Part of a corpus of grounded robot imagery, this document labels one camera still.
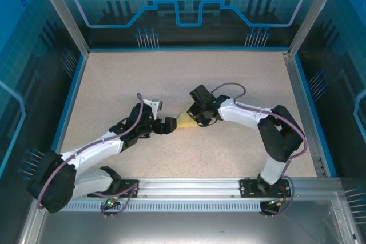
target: blue frame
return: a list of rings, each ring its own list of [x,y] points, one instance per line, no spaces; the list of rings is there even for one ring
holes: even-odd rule
[[[65,134],[67,130],[67,126],[69,125],[71,113],[73,111],[76,96],[79,91],[81,79],[85,70],[87,59],[81,55],[78,66],[76,67],[75,74],[73,81],[70,86],[69,94],[67,95],[67,99],[65,102],[65,106],[63,107],[63,111],[61,114],[61,118],[59,120],[59,124],[57,127],[56,135],[53,139],[52,147],[51,149],[55,151],[56,153],[59,153],[61,150],[61,146],[63,143],[63,140],[65,139]]]
[[[331,177],[337,177],[337,172],[336,172],[336,169],[335,169],[334,164],[333,164],[331,153],[329,151],[327,141],[325,140],[325,135],[324,135],[323,129],[321,128],[318,114],[316,113],[315,104],[314,104],[313,99],[311,97],[308,82],[305,78],[304,70],[303,70],[303,67],[300,63],[299,56],[297,54],[295,55],[295,62],[296,62],[296,66],[297,66],[297,68],[299,70],[299,73],[300,73],[300,78],[301,78],[301,81],[303,83],[305,93],[307,95],[310,110],[311,110],[311,113],[312,113],[313,118],[314,118],[316,130],[317,130],[318,135],[319,135],[320,143],[321,143],[321,146],[323,147],[325,161],[326,161],[325,164],[328,166],[329,173],[330,173]]]
[[[173,48],[90,48],[90,51],[288,51],[287,47],[173,47]]]

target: mounting plate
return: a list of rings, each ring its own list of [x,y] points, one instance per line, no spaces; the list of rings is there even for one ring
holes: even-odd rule
[[[123,180],[121,180],[121,183],[120,183],[121,190],[120,191],[128,189],[129,187],[131,187],[135,183],[137,184],[137,187],[136,187],[132,197],[136,198],[137,193],[138,193],[138,180],[133,180],[133,179],[123,179]],[[129,196],[130,196],[130,192],[128,192],[126,194],[123,194],[123,195],[120,195],[120,197],[124,197],[124,198],[128,198]]]
[[[291,190],[289,182],[286,179],[280,179],[277,181],[276,186],[268,195],[264,195],[258,188],[258,182],[256,179],[245,178],[239,180],[239,190],[241,198],[282,198],[284,193],[279,189],[279,187],[286,188],[286,197],[291,197]]]

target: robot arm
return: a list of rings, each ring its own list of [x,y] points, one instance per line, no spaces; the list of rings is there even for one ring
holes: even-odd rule
[[[162,107],[161,101],[144,100],[142,115],[137,126],[126,135],[116,137],[131,128],[138,118],[140,107],[141,104],[138,103],[133,107],[128,118],[112,126],[107,133],[96,140],[101,141],[100,143],[90,146],[81,154],[75,155],[74,159],[55,175],[41,200],[42,205],[50,213],[60,211],[72,198],[81,195],[95,191],[108,191],[110,194],[119,192],[121,177],[112,169],[102,167],[87,174],[85,171],[103,159],[133,146],[140,138],[149,138],[151,133],[169,134],[175,130],[175,118],[166,117],[165,123],[157,118],[157,112]],[[116,137],[116,139],[108,140],[110,137]],[[45,182],[55,169],[79,149],[62,154],[56,154],[52,151],[46,153],[29,180],[27,191],[34,198],[38,198]]]
[[[237,122],[259,131],[269,157],[257,181],[258,188],[264,194],[268,194],[280,179],[291,154],[302,143],[301,137],[289,125],[268,114],[269,112],[280,115],[299,129],[288,110],[280,105],[268,109],[235,103],[234,99],[226,95],[216,98],[203,85],[194,89],[190,95],[194,104],[188,110],[188,114],[199,125],[208,126],[211,120],[215,119]]]

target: speckled tabletop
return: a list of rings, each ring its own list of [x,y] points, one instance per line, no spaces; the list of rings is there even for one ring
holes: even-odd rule
[[[138,103],[137,92],[146,99],[163,101],[160,117],[178,117],[192,102],[189,92],[199,84],[211,90],[224,82],[238,82],[246,87],[247,94],[240,102],[270,108],[286,106],[301,126],[282,53],[92,52],[62,151],[87,144],[127,117]],[[238,87],[227,86],[216,95],[234,97],[240,92]],[[122,177],[256,177],[267,157],[257,131],[236,123],[217,122],[204,129],[177,129],[173,134],[140,139],[95,168],[107,165]],[[315,177],[310,153],[292,161],[287,174]]]

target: glass panel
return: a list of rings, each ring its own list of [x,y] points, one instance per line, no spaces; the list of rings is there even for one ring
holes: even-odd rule
[[[49,0],[0,7],[0,228],[15,243],[37,165],[26,152],[51,149],[80,52]]]
[[[328,0],[299,51],[335,169],[344,188],[353,190],[348,194],[356,194],[352,206],[364,201],[357,185],[366,187],[365,4]],[[364,207],[356,209],[364,215]]]
[[[288,47],[313,0],[66,0],[91,47]]]

